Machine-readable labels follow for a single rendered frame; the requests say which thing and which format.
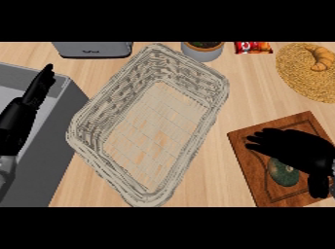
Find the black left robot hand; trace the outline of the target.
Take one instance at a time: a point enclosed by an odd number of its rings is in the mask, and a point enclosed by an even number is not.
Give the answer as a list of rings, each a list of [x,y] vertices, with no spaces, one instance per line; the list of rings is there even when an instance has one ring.
[[[26,92],[16,97],[0,114],[0,156],[16,156],[30,133],[36,111],[56,83],[53,64],[35,75]]]

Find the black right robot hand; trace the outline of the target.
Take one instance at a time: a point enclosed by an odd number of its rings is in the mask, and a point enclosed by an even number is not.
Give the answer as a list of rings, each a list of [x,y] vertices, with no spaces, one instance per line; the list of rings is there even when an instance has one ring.
[[[320,136],[295,129],[265,128],[247,136],[246,148],[275,158],[308,175],[306,186],[312,198],[329,195],[333,176],[335,146]]]

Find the dark green squash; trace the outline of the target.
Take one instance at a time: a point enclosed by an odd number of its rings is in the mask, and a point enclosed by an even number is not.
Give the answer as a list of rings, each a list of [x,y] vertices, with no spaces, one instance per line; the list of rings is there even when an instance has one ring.
[[[268,175],[273,181],[283,187],[292,187],[299,182],[299,170],[284,164],[275,158],[268,160]]]

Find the brown wooden cutting board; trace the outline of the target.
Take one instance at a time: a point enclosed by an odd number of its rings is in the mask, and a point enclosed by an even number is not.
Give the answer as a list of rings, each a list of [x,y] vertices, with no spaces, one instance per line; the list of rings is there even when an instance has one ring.
[[[259,207],[335,197],[335,145],[309,111],[227,133]]]

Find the white wicker basket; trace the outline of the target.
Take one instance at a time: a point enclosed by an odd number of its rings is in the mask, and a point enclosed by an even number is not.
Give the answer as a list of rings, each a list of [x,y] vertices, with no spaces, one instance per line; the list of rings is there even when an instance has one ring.
[[[66,141],[132,207],[171,198],[228,92],[218,71],[152,44],[73,115]]]

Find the grey sink basin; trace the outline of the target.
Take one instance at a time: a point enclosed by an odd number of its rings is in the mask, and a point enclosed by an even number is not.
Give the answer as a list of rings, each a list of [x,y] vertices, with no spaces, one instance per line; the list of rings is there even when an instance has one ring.
[[[0,114],[10,101],[23,96],[36,74],[33,69],[0,62]],[[28,141],[14,156],[16,179],[0,207],[47,206],[73,157],[66,130],[87,97],[70,77],[54,74],[54,79],[36,111]]]

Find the round woven tan placemat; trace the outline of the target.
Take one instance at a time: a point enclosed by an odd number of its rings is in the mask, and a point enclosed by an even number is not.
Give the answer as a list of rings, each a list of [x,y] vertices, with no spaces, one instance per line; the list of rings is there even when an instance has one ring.
[[[335,61],[327,70],[312,71],[309,68],[314,65],[314,57],[305,46],[321,47],[309,43],[290,43],[278,50],[278,76],[299,95],[314,101],[335,103]]]

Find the grey toaster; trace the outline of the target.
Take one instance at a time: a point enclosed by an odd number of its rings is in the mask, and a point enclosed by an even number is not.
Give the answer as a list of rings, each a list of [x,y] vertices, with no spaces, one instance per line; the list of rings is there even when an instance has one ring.
[[[119,58],[132,53],[132,42],[53,42],[64,58]]]

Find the golden croissant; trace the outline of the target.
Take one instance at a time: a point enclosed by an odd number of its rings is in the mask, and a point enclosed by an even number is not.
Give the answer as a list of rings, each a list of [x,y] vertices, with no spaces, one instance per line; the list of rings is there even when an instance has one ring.
[[[309,69],[315,72],[327,70],[335,61],[333,53],[324,47],[305,46],[305,49],[314,57],[314,65]]]

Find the red snack packet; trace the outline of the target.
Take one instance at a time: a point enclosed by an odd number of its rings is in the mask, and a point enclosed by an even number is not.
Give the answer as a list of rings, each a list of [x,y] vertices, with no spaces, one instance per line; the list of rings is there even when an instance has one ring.
[[[236,42],[236,54],[243,53],[273,53],[273,49],[267,42]]]

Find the grey pot with plant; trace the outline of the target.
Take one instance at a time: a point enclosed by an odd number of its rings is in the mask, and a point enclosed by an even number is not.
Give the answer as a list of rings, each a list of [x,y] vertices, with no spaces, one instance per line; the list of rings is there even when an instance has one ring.
[[[222,53],[224,43],[219,42],[211,48],[196,47],[190,42],[181,43],[181,51],[185,56],[199,62],[209,62],[218,58]]]

